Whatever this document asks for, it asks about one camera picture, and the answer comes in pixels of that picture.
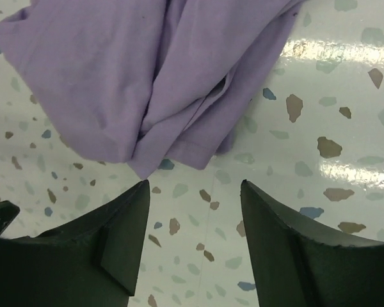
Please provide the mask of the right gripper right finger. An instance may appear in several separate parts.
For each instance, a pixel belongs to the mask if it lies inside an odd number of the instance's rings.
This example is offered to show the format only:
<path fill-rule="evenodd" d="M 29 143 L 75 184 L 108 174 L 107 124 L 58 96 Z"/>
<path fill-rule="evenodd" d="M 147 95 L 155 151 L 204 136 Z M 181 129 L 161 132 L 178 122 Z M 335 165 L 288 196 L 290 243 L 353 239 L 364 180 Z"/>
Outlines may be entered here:
<path fill-rule="evenodd" d="M 323 225 L 247 180 L 241 210 L 261 306 L 384 306 L 384 242 Z"/>

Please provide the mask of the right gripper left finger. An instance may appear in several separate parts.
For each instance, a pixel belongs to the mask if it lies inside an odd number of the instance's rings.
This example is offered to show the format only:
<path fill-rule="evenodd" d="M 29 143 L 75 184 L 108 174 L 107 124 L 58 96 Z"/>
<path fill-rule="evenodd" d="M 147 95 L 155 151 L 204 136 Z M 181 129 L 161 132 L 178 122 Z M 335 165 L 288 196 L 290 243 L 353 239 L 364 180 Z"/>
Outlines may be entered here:
<path fill-rule="evenodd" d="M 149 207 L 144 180 L 37 237 L 5 239 L 20 209 L 0 202 L 0 306 L 127 306 L 136 290 Z"/>

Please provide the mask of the lilac polo shirt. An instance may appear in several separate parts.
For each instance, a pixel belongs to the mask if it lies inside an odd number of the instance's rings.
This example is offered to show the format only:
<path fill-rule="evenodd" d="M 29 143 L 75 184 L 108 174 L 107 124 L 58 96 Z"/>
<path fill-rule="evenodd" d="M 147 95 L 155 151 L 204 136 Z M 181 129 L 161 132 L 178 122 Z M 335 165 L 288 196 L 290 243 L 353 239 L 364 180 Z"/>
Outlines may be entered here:
<path fill-rule="evenodd" d="M 301 1 L 33 1 L 0 51 L 77 154 L 204 169 L 275 65 Z"/>

